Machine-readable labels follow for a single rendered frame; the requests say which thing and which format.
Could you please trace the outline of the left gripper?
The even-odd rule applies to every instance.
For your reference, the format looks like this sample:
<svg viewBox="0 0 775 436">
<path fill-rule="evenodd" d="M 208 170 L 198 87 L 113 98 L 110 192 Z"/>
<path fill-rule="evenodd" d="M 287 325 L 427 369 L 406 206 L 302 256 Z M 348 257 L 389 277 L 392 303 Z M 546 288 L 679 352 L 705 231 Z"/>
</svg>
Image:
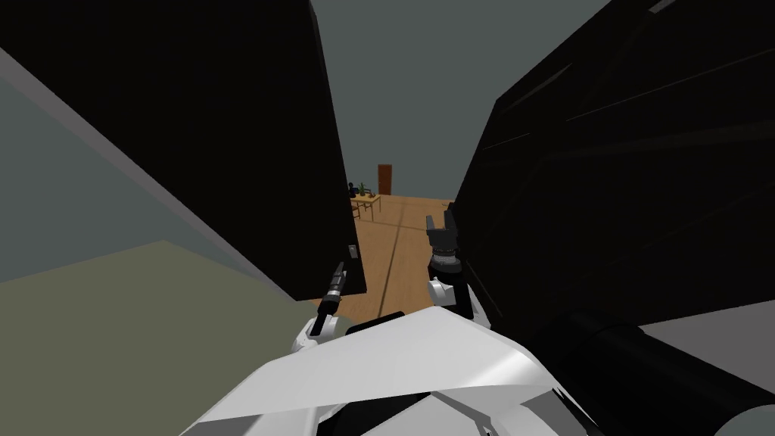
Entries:
<svg viewBox="0 0 775 436">
<path fill-rule="evenodd" d="M 328 300 L 340 300 L 341 293 L 344 289 L 344 284 L 347 278 L 347 271 L 345 268 L 345 261 L 338 263 L 338 266 L 332 276 L 330 286 L 327 291 Z"/>
</svg>

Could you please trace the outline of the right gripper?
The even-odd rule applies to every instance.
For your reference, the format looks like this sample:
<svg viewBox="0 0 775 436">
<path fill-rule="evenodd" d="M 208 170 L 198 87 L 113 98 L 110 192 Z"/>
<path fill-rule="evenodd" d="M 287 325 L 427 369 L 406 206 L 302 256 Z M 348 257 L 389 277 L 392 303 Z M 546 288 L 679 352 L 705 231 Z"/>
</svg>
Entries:
<svg viewBox="0 0 775 436">
<path fill-rule="evenodd" d="M 457 229 L 453 211 L 450 208 L 444 211 L 444 228 L 442 229 L 435 227 L 432 215 L 426 216 L 426 232 L 434 256 L 455 256 L 459 249 Z"/>
</svg>

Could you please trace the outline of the wooden table with plant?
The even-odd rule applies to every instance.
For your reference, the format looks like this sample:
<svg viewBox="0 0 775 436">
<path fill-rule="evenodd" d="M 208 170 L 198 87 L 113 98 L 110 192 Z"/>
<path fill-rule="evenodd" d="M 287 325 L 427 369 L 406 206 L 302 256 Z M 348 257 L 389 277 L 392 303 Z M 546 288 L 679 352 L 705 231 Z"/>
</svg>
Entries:
<svg viewBox="0 0 775 436">
<path fill-rule="evenodd" d="M 348 191 L 353 217 L 361 219 L 363 214 L 367 213 L 369 219 L 375 221 L 376 210 L 381 210 L 381 196 L 373 190 L 366 188 L 363 183 L 356 185 L 349 182 Z"/>
</svg>

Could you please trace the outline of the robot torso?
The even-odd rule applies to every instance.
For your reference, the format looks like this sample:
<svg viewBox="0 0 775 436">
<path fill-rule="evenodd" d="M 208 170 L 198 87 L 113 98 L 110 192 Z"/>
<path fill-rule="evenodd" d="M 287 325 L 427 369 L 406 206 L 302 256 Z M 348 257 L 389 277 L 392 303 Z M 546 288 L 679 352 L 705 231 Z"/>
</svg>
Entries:
<svg viewBox="0 0 775 436">
<path fill-rule="evenodd" d="M 422 399 L 359 436 L 592 436 L 525 347 L 429 307 L 270 361 L 181 436 L 322 436 L 365 400 Z"/>
</svg>

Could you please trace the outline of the black door leaf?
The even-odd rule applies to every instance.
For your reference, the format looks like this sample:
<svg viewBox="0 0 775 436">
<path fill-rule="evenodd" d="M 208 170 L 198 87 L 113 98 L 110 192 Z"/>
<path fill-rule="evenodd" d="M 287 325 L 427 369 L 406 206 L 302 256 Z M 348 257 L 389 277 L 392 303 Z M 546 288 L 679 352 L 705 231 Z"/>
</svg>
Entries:
<svg viewBox="0 0 775 436">
<path fill-rule="evenodd" d="M 0 48 L 289 297 L 366 291 L 311 0 L 0 0 Z"/>
</svg>

